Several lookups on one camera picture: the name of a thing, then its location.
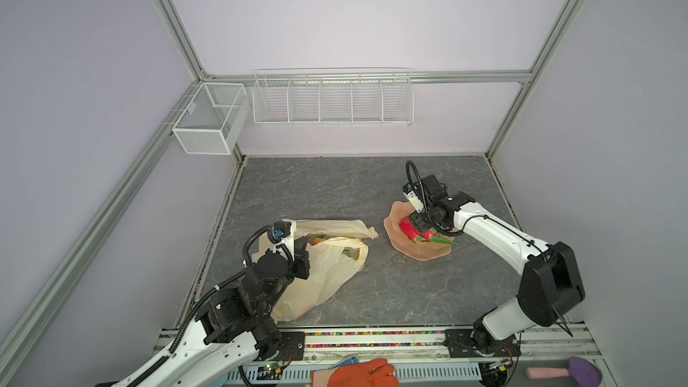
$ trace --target purple shovel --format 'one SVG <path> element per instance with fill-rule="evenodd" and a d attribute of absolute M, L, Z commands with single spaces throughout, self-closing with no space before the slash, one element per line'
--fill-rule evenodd
<path fill-rule="evenodd" d="M 581 385 L 580 387 L 597 387 L 602 383 L 602 374 L 588 360 L 571 357 L 568 363 L 568 369 L 526 368 L 526 376 L 529 379 L 573 377 Z"/>

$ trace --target plastic bag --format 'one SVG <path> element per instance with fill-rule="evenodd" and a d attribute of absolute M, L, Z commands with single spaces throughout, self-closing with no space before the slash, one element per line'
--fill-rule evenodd
<path fill-rule="evenodd" d="M 277 321 L 296 320 L 313 306 L 330 299 L 345 282 L 363 269 L 368 256 L 368 246 L 355 238 L 330 238 L 315 246 L 308 245 L 307 250 L 310 276 L 305 280 L 296 278 L 287 287 L 272 309 L 272 318 Z"/>
<path fill-rule="evenodd" d="M 361 220 L 297 220 L 294 239 L 306 235 L 325 235 L 329 237 L 377 238 L 375 228 L 366 228 Z"/>

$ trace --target wall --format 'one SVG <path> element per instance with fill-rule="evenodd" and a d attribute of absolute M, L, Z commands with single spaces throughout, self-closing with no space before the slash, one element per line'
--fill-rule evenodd
<path fill-rule="evenodd" d="M 215 75 L 256 68 L 525 69 L 564 0 L 174 0 Z"/>
<path fill-rule="evenodd" d="M 3 340 L 191 80 L 150 0 L 2 0 L 0 26 Z M 133 370 L 171 325 L 232 170 L 180 152 L 164 154 L 17 386 Z"/>
<path fill-rule="evenodd" d="M 416 84 L 410 126 L 259 127 L 249 116 L 239 145 L 252 155 L 486 152 L 518 89 L 509 82 Z"/>
<path fill-rule="evenodd" d="M 495 164 L 528 231 L 572 245 L 620 386 L 684 385 L 687 0 L 588 0 Z"/>

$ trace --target white mesh basket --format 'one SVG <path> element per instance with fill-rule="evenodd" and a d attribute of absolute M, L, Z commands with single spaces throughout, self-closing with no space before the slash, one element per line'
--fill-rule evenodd
<path fill-rule="evenodd" d="M 259 125 L 383 125 L 414 120 L 408 69 L 314 73 L 255 71 L 253 117 Z"/>
<path fill-rule="evenodd" d="M 232 154 L 249 109 L 244 84 L 203 82 L 172 131 L 188 154 Z"/>

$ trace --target orange glove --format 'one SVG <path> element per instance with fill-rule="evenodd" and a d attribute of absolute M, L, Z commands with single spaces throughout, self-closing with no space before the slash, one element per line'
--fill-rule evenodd
<path fill-rule="evenodd" d="M 385 359 L 342 366 L 330 376 L 328 387 L 397 387 L 399 380 L 392 372 L 394 366 Z"/>

